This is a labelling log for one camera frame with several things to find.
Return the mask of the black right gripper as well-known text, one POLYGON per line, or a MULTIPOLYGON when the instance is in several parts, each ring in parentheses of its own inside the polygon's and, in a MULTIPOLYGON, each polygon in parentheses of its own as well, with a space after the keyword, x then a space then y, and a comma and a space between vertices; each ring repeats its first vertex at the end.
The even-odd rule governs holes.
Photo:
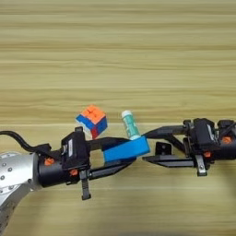
POLYGON ((189 158, 175 155, 143 157, 144 161, 167 168, 196 167, 198 176, 207 176, 207 170, 216 160, 236 159, 236 122, 219 120, 217 124, 207 118, 185 120, 183 125, 162 126, 143 134, 146 138, 158 139, 184 135, 185 153, 189 158))

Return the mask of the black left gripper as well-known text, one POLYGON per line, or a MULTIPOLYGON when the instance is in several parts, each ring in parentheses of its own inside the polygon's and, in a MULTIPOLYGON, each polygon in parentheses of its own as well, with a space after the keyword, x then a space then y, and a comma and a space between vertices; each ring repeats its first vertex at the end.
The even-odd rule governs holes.
MULTIPOLYGON (((123 137, 102 137, 88 141, 90 150, 100 149, 104 151, 128 142, 127 138, 123 137)), ((82 199, 87 200, 91 198, 89 192, 89 179, 96 180, 99 178, 108 177, 127 168, 136 158, 120 159, 105 162, 103 166, 90 169, 88 154, 64 154, 60 160, 57 160, 52 165, 40 163, 38 166, 39 182, 42 187, 54 186, 65 183, 82 184, 82 199)))

